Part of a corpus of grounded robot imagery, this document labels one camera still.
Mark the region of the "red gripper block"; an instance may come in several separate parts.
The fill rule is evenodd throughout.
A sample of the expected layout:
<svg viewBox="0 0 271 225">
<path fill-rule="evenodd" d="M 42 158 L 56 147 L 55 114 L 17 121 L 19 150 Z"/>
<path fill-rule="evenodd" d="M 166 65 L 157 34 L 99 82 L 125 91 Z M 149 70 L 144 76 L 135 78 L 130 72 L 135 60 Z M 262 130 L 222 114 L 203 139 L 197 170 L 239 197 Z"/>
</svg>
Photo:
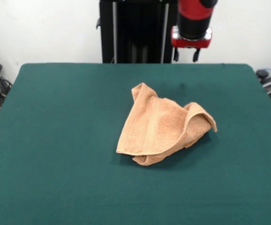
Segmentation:
<svg viewBox="0 0 271 225">
<path fill-rule="evenodd" d="M 212 39 L 212 29 L 209 27 L 206 30 L 205 35 L 198 40 L 189 40 L 183 38 L 179 34 L 179 28 L 177 26 L 172 27 L 172 46 L 174 49 L 173 60 L 175 62 L 179 61 L 179 51 L 178 48 L 196 48 L 196 51 L 193 55 L 193 62 L 197 62 L 199 59 L 200 49 L 199 48 L 208 48 Z"/>
</svg>

